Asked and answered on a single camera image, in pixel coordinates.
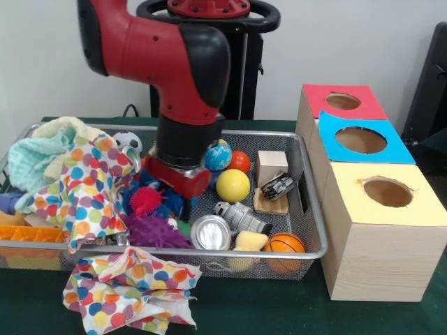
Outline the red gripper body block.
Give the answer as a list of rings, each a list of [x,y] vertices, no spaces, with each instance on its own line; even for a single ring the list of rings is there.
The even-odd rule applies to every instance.
[[[192,170],[177,169],[150,155],[146,156],[144,166],[155,179],[167,184],[188,200],[201,196],[208,188],[212,178],[212,173],[204,167]]]

